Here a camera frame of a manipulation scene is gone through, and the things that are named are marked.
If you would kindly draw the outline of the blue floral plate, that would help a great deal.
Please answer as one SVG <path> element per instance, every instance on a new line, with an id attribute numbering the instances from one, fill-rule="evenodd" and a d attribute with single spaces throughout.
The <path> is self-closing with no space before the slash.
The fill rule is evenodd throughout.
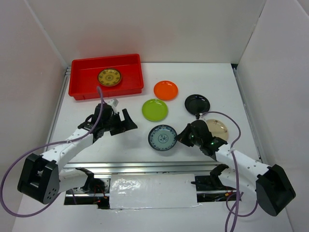
<path id="1" fill-rule="evenodd" d="M 177 132 L 169 125 L 157 125 L 152 128 L 148 134 L 148 143 L 156 151 L 168 151 L 176 143 Z"/>

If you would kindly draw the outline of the cream floral plate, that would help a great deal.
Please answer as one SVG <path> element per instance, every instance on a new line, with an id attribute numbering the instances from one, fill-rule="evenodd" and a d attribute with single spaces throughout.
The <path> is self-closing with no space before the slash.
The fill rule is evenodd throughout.
<path id="1" fill-rule="evenodd" d="M 217 119 L 208 119 L 206 120 L 206 124 L 208 126 L 209 131 L 212 133 L 214 137 L 219 137 L 225 141 L 228 140 L 229 137 L 228 129 L 223 122 Z"/>

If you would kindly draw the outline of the lime green plate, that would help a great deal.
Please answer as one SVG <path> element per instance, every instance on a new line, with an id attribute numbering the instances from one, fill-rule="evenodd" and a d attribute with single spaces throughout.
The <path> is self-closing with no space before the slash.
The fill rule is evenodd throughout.
<path id="1" fill-rule="evenodd" d="M 168 106 L 159 99 L 147 100 L 142 106 L 143 116 L 152 122 L 162 121 L 168 115 Z"/>

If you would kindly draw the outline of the yellow patterned plate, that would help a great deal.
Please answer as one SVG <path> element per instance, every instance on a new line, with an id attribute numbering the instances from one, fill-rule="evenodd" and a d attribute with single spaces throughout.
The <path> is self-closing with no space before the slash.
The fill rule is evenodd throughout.
<path id="1" fill-rule="evenodd" d="M 105 87 L 118 85 L 122 80 L 122 75 L 117 69 L 104 69 L 98 74 L 98 81 Z"/>

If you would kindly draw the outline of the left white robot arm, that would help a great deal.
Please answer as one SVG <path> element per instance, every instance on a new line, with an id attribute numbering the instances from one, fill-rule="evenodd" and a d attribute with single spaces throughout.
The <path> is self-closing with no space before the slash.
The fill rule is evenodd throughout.
<path id="1" fill-rule="evenodd" d="M 79 188 L 85 193 L 93 191 L 96 179 L 90 170 L 77 167 L 65 171 L 63 168 L 105 132 L 117 135 L 137 129 L 127 109 L 123 109 L 122 113 L 124 120 L 121 120 L 114 106 L 100 103 L 95 112 L 64 142 L 40 155 L 28 155 L 17 184 L 18 191 L 43 204 L 51 203 L 59 193 L 73 188 Z"/>

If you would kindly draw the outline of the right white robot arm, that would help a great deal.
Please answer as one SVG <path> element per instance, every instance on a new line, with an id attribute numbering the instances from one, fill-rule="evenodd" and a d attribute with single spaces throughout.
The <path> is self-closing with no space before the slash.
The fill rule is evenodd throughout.
<path id="1" fill-rule="evenodd" d="M 186 146 L 198 146 L 204 155 L 220 163 L 211 171 L 213 188 L 239 189 L 255 197 L 258 205 L 273 217 L 296 197 L 282 167 L 268 166 L 233 150 L 227 141 L 213 136 L 203 120 L 187 124 L 176 140 Z"/>

